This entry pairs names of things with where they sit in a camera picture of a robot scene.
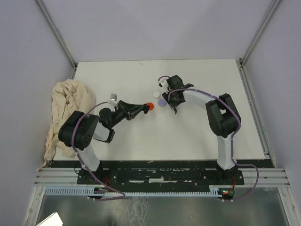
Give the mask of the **cream crumpled cloth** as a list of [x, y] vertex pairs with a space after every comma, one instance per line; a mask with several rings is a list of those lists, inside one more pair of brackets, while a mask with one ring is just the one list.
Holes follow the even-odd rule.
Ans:
[[82, 82], [68, 79], [58, 82], [51, 91], [52, 95], [52, 121], [46, 135], [44, 163], [36, 170], [45, 167], [53, 160], [56, 148], [62, 150], [66, 157], [74, 157], [75, 153], [58, 138], [61, 126], [74, 111], [87, 113], [96, 105], [94, 93]]

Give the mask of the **white earbud charging case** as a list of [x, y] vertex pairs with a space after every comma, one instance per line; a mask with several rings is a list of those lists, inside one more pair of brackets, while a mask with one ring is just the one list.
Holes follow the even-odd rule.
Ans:
[[160, 91], [154, 91], [154, 92], [152, 93], [152, 96], [153, 96], [154, 98], [160, 98], [161, 93], [160, 93]]

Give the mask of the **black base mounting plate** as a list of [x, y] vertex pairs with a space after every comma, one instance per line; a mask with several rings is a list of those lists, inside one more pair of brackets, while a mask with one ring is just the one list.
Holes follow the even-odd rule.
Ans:
[[96, 184], [94, 178], [107, 185], [130, 181], [200, 182], [201, 185], [244, 185], [242, 171], [237, 167], [222, 171], [217, 161], [101, 161], [98, 169], [90, 174], [79, 171], [78, 184]]

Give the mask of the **orange earbud charging case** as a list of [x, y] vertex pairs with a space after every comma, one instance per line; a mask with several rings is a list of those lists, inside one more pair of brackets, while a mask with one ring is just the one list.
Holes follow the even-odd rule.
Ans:
[[154, 108], [154, 104], [151, 102], [147, 103], [147, 106], [149, 107], [150, 111], [153, 110], [153, 108]]

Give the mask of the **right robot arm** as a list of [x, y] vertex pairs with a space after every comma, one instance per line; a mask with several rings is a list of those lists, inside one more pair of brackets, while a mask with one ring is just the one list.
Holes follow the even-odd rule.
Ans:
[[236, 166], [233, 139], [241, 128], [241, 117], [232, 97], [227, 93], [214, 96], [190, 83], [185, 85], [178, 75], [161, 76], [158, 85], [164, 89], [162, 97], [175, 112], [177, 106], [185, 102], [206, 110], [210, 129], [217, 136], [218, 142], [219, 170], [216, 172], [216, 180], [227, 184], [233, 179], [231, 170]]

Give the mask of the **lilac earbud charging case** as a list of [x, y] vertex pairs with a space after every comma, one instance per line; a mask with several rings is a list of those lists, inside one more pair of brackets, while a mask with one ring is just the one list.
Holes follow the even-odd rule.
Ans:
[[159, 99], [158, 100], [158, 105], [161, 107], [164, 107], [167, 105], [166, 100], [165, 99]]

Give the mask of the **black earbud charging case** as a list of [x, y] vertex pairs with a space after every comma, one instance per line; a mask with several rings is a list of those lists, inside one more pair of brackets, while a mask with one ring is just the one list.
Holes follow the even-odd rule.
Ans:
[[149, 105], [146, 105], [145, 107], [144, 107], [144, 114], [147, 114], [148, 113], [148, 111], [150, 110], [150, 106]]

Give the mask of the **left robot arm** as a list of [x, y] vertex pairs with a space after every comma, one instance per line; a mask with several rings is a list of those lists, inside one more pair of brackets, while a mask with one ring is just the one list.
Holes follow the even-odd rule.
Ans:
[[104, 172], [99, 169], [100, 160], [96, 156], [91, 141], [93, 139], [110, 143], [115, 135], [114, 127], [122, 120], [132, 120], [139, 113], [147, 114], [151, 107], [148, 104], [129, 104], [115, 99], [107, 101], [114, 107], [103, 108], [98, 115], [74, 111], [61, 126], [58, 138], [65, 146], [74, 149], [81, 166], [88, 171], [88, 179], [98, 184], [103, 181]]

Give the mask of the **white paper sheet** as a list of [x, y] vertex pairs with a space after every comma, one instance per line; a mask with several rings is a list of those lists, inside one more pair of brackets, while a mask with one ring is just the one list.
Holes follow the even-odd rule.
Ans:
[[46, 219], [37, 224], [37, 226], [63, 226], [63, 222], [57, 212], [52, 213]]

